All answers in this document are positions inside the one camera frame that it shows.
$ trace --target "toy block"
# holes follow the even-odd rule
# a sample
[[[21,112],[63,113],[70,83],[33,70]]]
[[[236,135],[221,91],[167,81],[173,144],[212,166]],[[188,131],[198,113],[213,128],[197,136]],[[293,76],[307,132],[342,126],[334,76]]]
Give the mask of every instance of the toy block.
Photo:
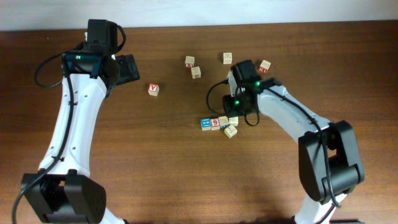
[[[259,71],[266,74],[270,66],[271,66],[270,62],[263,60],[260,64]]]
[[[192,78],[200,78],[201,77],[200,68],[199,67],[191,68],[191,74]]]
[[[223,53],[223,64],[232,64],[232,53]]]
[[[195,58],[192,56],[185,57],[185,68],[193,68],[195,64]]]
[[[233,117],[233,118],[229,118],[229,124],[232,124],[233,126],[237,126],[238,125],[238,123],[239,123],[239,119],[238,119],[238,117]]]
[[[229,121],[228,121],[228,117],[227,116],[219,117],[218,121],[220,122],[220,128],[221,129],[224,129],[224,128],[228,127],[228,125],[229,125]]]
[[[151,96],[157,96],[159,94],[159,85],[158,84],[149,84],[148,93]]]
[[[202,131],[211,130],[210,118],[201,119],[200,123]]]
[[[210,123],[211,123],[211,130],[212,130],[212,131],[214,131],[214,130],[219,130],[219,128],[220,128],[220,121],[218,120],[218,118],[211,119],[211,120],[210,120]]]
[[[236,133],[238,133],[238,130],[231,124],[226,129],[224,129],[224,133],[229,138],[232,138],[232,136],[234,136]]]

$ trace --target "table surface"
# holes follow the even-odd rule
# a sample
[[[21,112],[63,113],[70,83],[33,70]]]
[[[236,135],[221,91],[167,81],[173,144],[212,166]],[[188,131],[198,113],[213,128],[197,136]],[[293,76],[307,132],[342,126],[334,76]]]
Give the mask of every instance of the table surface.
[[[265,116],[256,127],[239,120],[231,139],[202,131],[205,96],[233,62],[272,63],[300,102],[355,130],[366,173],[334,219],[398,220],[398,21],[126,29],[121,54],[134,54],[139,81],[118,86],[101,105],[91,145],[91,178],[107,206],[130,222],[238,223],[288,218],[302,204],[298,147]],[[23,173],[35,172],[49,146],[61,87],[33,82],[38,64],[73,48],[83,30],[0,33],[0,223],[10,223]],[[184,68],[195,57],[202,77]],[[61,79],[60,60],[42,70]],[[158,97],[149,96],[158,83]],[[221,108],[228,88],[210,98]],[[26,199],[19,223],[39,223]]]

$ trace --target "wooden block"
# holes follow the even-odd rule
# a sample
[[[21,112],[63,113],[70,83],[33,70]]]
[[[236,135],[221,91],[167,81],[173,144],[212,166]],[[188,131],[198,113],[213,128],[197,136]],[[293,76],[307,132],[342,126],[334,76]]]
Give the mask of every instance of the wooden block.
[[[270,62],[263,60],[260,64],[259,71],[266,74],[270,66],[271,66]]]
[[[239,123],[239,119],[238,119],[238,117],[233,117],[233,118],[229,118],[229,124],[232,124],[233,126],[237,126],[238,125],[238,123]]]
[[[228,126],[228,128],[224,129],[224,133],[229,137],[232,138],[232,136],[234,136],[236,133],[238,133],[238,130],[232,125],[230,124]]]
[[[159,94],[159,85],[158,84],[149,84],[148,93],[151,96],[157,96]]]
[[[223,64],[232,64],[232,53],[223,53]]]
[[[211,130],[210,118],[201,119],[200,123],[202,131]]]
[[[185,68],[193,68],[195,64],[195,58],[192,56],[185,57]]]
[[[199,67],[191,68],[191,74],[192,78],[200,78],[201,77],[200,68]]]
[[[219,117],[218,121],[220,122],[220,128],[221,129],[224,129],[224,128],[228,127],[228,125],[229,125],[229,121],[228,121],[228,117],[227,116]]]
[[[214,130],[219,130],[219,128],[220,128],[220,121],[218,120],[218,118],[211,119],[211,120],[210,120],[210,123],[211,123],[211,130],[212,130],[212,131],[214,131]]]

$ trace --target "tabletop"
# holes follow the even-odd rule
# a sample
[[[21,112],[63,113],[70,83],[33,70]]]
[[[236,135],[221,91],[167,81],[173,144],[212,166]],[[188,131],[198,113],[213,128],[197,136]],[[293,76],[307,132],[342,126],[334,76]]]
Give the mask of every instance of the tabletop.
[[[239,223],[289,218],[301,207],[298,147],[275,122],[239,119],[229,139],[202,131],[205,96],[233,63],[271,62],[263,79],[280,80],[322,117],[354,128],[365,181],[333,219],[398,220],[398,22],[327,22],[125,29],[120,54],[133,54],[141,79],[117,86],[98,113],[90,178],[107,207],[133,223]],[[33,74],[49,56],[76,46],[84,30],[0,33],[0,223],[10,223],[24,173],[37,171],[50,144],[62,89],[42,89]],[[194,56],[201,78],[184,67]],[[61,79],[60,60],[40,74]],[[159,84],[159,95],[147,92]],[[228,87],[210,103],[221,109]],[[39,223],[22,199],[19,223]]]

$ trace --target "white wall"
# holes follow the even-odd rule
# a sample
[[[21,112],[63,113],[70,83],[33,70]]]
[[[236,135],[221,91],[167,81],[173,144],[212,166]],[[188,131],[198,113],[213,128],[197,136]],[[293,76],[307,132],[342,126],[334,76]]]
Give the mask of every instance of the white wall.
[[[398,19],[397,0],[0,0],[0,30]]]

